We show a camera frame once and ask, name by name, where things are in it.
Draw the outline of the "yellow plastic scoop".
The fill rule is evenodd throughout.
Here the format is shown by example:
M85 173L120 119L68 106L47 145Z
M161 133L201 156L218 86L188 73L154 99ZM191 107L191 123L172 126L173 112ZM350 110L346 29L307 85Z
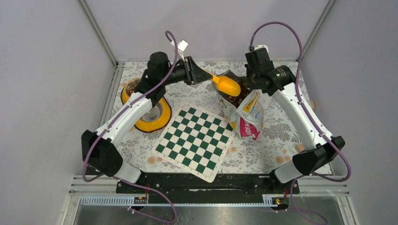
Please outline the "yellow plastic scoop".
M219 91L233 97L237 97L241 93L240 85L231 78L226 76L216 76L207 70L205 70L205 72L211 75L210 80Z

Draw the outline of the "wooden cube near right arm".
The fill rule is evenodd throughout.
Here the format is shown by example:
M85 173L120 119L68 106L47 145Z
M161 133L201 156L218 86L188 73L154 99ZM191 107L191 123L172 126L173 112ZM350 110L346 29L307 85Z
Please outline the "wooden cube near right arm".
M304 147L303 144L299 144L299 145L297 145L297 146L295 147L295 150L296 150L297 152L302 152L302 151L305 150L305 147Z

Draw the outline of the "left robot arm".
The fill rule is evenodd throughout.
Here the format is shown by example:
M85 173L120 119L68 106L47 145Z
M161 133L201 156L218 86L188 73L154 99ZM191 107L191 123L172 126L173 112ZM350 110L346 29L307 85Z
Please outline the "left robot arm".
M140 176L141 170L124 161L117 150L119 143L129 129L164 97L167 85L178 82L194 85L214 77L200 68L191 56L183 59L178 56L176 53L174 62L171 63L166 53L152 53L146 70L123 107L95 131L83 132L81 143L84 181L94 180L86 177L87 167L90 166L98 171L96 178L106 175L127 181L128 187L135 193L144 190L146 181Z

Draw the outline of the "pet food bag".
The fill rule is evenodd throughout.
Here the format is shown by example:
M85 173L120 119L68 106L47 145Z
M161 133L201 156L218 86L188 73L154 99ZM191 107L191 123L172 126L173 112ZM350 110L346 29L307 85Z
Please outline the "pet food bag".
M219 91L215 83L212 84L219 96L226 121L240 138L250 137L256 140L264 126L264 108L260 100L260 92L249 89L246 77L237 76L230 70L218 76L235 81L241 88L240 94L233 97Z

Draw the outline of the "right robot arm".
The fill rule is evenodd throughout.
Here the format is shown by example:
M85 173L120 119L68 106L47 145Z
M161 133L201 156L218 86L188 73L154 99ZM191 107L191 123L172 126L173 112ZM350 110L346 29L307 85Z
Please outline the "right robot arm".
M325 128L296 87L298 79L291 69L286 65L275 67L266 47L250 47L245 57L248 87L268 94L281 106L304 146L290 162L271 173L269 187L281 193L294 178L309 175L331 162L338 155L336 149L345 146L345 140Z

